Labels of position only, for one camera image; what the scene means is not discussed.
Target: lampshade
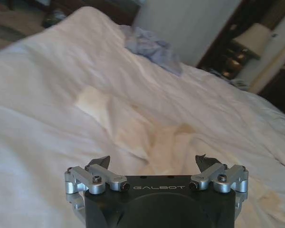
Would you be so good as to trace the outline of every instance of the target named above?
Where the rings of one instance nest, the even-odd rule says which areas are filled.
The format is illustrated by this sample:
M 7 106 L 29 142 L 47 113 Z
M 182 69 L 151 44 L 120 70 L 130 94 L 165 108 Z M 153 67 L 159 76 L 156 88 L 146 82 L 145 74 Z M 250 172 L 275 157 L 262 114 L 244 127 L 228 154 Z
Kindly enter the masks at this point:
M 256 58 L 260 58 L 271 37 L 271 30 L 255 23 L 247 31 L 232 41 L 248 49 Z

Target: white comforter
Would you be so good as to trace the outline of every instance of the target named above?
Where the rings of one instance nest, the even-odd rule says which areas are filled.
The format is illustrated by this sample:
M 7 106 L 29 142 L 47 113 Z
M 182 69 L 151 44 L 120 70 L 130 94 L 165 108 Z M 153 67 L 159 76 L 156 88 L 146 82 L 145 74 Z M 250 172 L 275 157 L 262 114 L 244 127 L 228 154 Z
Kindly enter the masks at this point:
M 110 170 L 128 175 L 150 163 L 114 144 L 75 106 L 87 86 L 158 121 L 189 124 L 191 149 L 173 164 L 179 174 L 198 172 L 196 154 L 245 165 L 249 199 L 236 226 L 285 227 L 285 115 L 193 67 L 182 65 L 178 78 L 123 41 L 107 16 L 82 8 L 0 52 L 0 228 L 82 227 L 65 200 L 67 167 L 111 155 Z

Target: floor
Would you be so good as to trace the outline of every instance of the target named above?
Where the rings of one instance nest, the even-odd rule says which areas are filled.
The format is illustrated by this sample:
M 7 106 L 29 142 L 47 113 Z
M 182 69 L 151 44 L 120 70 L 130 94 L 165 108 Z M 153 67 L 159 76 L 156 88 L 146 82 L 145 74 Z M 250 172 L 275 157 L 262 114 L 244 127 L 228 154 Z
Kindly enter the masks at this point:
M 0 49 L 43 30 L 43 11 L 23 0 L 14 0 L 14 10 L 9 10 L 6 3 L 0 0 Z

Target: white wall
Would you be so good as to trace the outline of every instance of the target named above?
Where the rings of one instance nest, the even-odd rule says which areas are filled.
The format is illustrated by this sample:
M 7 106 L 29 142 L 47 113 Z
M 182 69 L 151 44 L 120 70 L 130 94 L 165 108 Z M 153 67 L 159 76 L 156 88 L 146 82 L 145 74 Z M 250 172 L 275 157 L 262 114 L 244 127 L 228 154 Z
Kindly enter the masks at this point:
M 146 0 L 134 25 L 170 42 L 186 64 L 203 57 L 241 0 Z
M 239 78 L 244 79 L 249 85 L 254 86 L 255 81 L 258 80 L 260 76 L 264 76 L 263 71 L 270 67 L 274 59 L 285 48 L 285 18 L 280 22 L 273 33 L 276 33 L 277 37 L 271 38 L 261 59 L 250 60 L 238 75 Z

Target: crumpled blue fabric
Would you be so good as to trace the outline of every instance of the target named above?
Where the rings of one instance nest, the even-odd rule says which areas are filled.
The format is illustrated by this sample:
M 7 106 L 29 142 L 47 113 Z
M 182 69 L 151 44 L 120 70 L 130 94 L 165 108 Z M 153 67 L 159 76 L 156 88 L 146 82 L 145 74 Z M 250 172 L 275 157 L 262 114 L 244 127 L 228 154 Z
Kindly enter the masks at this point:
M 181 76 L 182 68 L 178 55 L 169 43 L 156 37 L 156 35 L 140 27 L 132 29 L 130 26 L 121 25 L 120 29 L 125 34 L 125 48 L 132 53 L 142 55 L 165 70 Z

